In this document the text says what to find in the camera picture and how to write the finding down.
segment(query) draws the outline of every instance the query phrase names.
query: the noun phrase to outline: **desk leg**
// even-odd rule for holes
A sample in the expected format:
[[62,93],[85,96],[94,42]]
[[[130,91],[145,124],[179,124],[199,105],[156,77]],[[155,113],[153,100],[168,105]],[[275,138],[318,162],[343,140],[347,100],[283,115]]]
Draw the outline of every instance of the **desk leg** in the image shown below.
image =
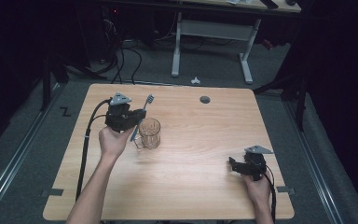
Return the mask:
[[248,40],[245,52],[240,54],[242,72],[243,72],[243,75],[245,77],[245,82],[247,84],[252,84],[253,83],[251,71],[249,70],[248,57],[249,57],[249,53],[251,52],[252,45],[255,42],[255,36],[257,35],[257,31],[258,31],[258,27],[260,25],[260,22],[261,22],[260,19],[255,21],[255,25],[253,27],[251,36],[250,36],[250,38]]
[[179,76],[179,64],[180,64],[180,35],[181,35],[181,23],[182,13],[178,12],[178,22],[176,24],[176,45],[175,51],[173,52],[173,61],[172,61],[172,73],[173,77]]

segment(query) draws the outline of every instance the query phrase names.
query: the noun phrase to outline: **hand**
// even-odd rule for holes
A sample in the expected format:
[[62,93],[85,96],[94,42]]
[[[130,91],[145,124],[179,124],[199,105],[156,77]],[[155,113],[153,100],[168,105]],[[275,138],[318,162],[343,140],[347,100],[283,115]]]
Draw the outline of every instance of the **hand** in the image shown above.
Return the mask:
[[117,133],[110,127],[104,127],[100,130],[100,146],[102,155],[101,158],[107,158],[109,161],[116,161],[123,153],[126,147],[127,140],[134,128],[130,128],[123,133]]
[[254,181],[251,175],[241,175],[248,188],[250,199],[255,205],[269,205],[270,187],[267,179],[262,176],[258,181]]

